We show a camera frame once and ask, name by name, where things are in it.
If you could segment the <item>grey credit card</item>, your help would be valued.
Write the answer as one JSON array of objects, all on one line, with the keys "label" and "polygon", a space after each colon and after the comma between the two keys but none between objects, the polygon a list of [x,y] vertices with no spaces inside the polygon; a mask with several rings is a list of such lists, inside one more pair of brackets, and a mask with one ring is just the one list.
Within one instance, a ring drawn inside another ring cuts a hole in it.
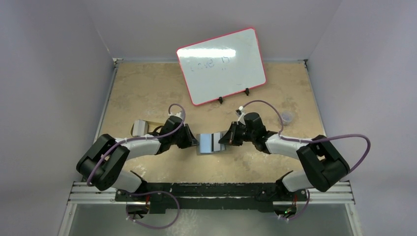
[{"label": "grey credit card", "polygon": [[223,150],[222,145],[218,143],[221,138],[220,132],[200,134],[199,138],[199,152],[201,154],[209,154]]}]

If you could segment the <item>grey leather card holder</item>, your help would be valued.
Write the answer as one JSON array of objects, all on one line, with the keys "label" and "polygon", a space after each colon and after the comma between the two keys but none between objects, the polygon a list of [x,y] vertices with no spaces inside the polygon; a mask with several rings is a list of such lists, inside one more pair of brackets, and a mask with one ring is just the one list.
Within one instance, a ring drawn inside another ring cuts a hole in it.
[{"label": "grey leather card holder", "polygon": [[196,148],[197,155],[218,154],[226,151],[226,146],[220,144],[219,140],[226,134],[226,131],[216,133],[204,133],[197,135],[199,142]]}]

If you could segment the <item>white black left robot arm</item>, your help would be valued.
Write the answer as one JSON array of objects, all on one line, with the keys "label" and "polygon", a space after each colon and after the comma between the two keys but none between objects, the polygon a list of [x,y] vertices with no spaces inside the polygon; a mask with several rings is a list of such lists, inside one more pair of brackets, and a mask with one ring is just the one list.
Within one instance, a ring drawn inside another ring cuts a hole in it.
[{"label": "white black left robot arm", "polygon": [[159,155],[177,146],[180,149],[198,144],[188,124],[178,116],[169,116],[163,126],[141,137],[116,139],[101,135],[76,165],[89,186],[100,191],[116,188],[127,191],[134,201],[145,198],[145,181],[136,173],[123,170],[129,159]]}]

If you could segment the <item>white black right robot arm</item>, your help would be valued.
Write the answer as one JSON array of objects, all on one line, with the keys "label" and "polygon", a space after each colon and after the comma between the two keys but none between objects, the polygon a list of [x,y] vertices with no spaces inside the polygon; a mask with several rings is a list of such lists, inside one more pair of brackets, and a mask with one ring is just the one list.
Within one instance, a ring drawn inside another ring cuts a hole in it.
[{"label": "white black right robot arm", "polygon": [[234,121],[218,141],[222,145],[241,146],[251,142],[256,150],[298,160],[301,171],[290,171],[276,181],[276,193],[282,200],[290,199],[296,191],[315,188],[326,192],[351,170],[335,146],[323,135],[297,140],[266,129],[258,113]]}]

